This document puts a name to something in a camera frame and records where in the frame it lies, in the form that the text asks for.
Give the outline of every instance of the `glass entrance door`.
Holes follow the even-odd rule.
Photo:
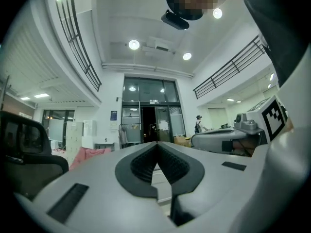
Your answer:
[[[167,107],[155,107],[158,140],[171,142],[171,126]]]

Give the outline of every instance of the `person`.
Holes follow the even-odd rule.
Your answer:
[[[197,14],[215,9],[226,0],[167,0],[173,2],[177,14]],[[308,22],[297,20],[294,0],[244,0],[244,3],[259,29],[259,38],[272,61],[279,87],[292,74],[310,42]],[[300,14],[308,14],[308,0],[299,0]],[[290,118],[284,130],[293,129]],[[255,141],[234,142],[234,148],[255,149]]]
[[[195,128],[194,128],[194,133],[198,134],[202,132],[202,129],[207,131],[208,129],[203,125],[202,121],[202,116],[196,116],[196,123],[195,123]]]

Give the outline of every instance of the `pink chair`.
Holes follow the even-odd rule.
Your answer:
[[[96,155],[101,155],[101,154],[110,153],[110,152],[111,152],[111,149],[92,150],[92,149],[80,147],[78,154],[76,155],[76,157],[73,160],[73,163],[69,167],[69,170],[73,170],[83,161],[93,158]]]

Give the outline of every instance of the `white machine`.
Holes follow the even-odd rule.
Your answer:
[[[192,136],[193,148],[219,153],[231,153],[223,142],[258,135],[258,146],[269,144],[285,127],[285,117],[276,97],[265,99],[248,112],[238,114],[234,128],[213,130]]]

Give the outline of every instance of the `ceiling light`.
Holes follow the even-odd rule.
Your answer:
[[[137,40],[131,40],[128,46],[132,50],[137,50],[139,48],[139,42]]]
[[[219,19],[223,16],[223,12],[220,8],[217,8],[217,9],[214,9],[213,11],[213,16],[216,18],[216,19]]]
[[[39,98],[49,97],[49,95],[46,93],[43,93],[43,94],[39,94],[39,95],[34,95],[34,97],[39,99]]]
[[[192,54],[187,52],[187,53],[184,54],[183,58],[184,58],[184,60],[189,60],[189,59],[191,59],[191,57],[192,57]]]

